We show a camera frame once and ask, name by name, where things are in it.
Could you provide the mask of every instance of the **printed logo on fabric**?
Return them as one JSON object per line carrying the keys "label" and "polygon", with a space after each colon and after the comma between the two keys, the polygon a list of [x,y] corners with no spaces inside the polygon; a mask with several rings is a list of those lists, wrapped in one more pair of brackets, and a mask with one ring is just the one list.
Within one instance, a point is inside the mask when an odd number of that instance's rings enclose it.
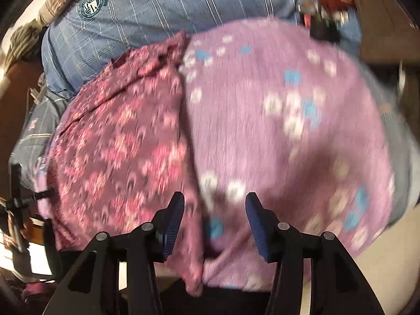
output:
{"label": "printed logo on fabric", "polygon": [[108,0],[83,0],[79,6],[78,13],[82,19],[90,21],[107,4]]}

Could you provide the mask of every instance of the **round logo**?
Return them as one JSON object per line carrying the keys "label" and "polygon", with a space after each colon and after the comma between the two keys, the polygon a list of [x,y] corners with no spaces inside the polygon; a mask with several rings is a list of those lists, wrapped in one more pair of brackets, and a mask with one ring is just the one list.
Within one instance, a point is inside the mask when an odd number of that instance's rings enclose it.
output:
{"label": "round logo", "polygon": [[79,14],[85,20],[91,20],[99,13],[103,5],[104,0],[83,0],[80,6]]}

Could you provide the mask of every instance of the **purple floral fabric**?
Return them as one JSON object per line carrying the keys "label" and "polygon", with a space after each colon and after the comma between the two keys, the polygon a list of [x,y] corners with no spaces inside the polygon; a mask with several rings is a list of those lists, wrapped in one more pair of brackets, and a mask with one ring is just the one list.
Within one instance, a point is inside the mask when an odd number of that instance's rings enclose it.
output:
{"label": "purple floral fabric", "polygon": [[55,189],[40,208],[53,221],[57,248],[67,250],[84,249],[99,231],[132,231],[182,191],[185,213],[167,266],[193,292],[201,283],[202,222],[179,122],[183,91],[176,66],[185,46],[180,32],[128,50],[84,85],[39,166],[38,189]]}
{"label": "purple floral fabric", "polygon": [[251,191],[302,232],[334,232],[353,256],[384,229],[388,144],[344,53],[302,27],[248,19],[194,35],[180,71],[213,252],[203,283],[270,290],[275,265],[258,255],[244,209]]}

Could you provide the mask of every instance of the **maroon floral fabric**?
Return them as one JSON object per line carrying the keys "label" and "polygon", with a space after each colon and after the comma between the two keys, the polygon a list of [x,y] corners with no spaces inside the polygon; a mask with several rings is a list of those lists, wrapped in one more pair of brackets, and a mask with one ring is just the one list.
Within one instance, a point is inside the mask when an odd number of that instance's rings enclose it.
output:
{"label": "maroon floral fabric", "polygon": [[165,208],[175,191],[186,209],[167,265],[192,292],[202,276],[201,211],[179,121],[176,66],[185,32],[128,50],[84,85],[62,117],[46,164],[58,249],[83,249],[99,231],[127,233]]}

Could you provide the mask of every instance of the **silver screw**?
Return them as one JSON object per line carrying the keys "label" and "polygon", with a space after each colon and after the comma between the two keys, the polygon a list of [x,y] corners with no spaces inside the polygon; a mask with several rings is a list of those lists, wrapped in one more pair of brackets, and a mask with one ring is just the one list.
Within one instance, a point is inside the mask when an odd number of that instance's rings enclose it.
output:
{"label": "silver screw", "polygon": [[141,225],[141,229],[143,231],[151,231],[151,230],[153,230],[153,224],[152,223],[144,223],[143,225]]}
{"label": "silver screw", "polygon": [[281,223],[277,224],[277,227],[280,228],[280,230],[286,231],[290,228],[290,225],[282,221]]}
{"label": "silver screw", "polygon": [[108,235],[105,232],[100,232],[96,235],[96,240],[102,241],[105,240]]}
{"label": "silver screw", "polygon": [[335,238],[335,235],[334,235],[334,233],[332,233],[332,232],[325,232],[325,233],[324,233],[324,238],[325,238],[326,240],[333,240],[333,239]]}

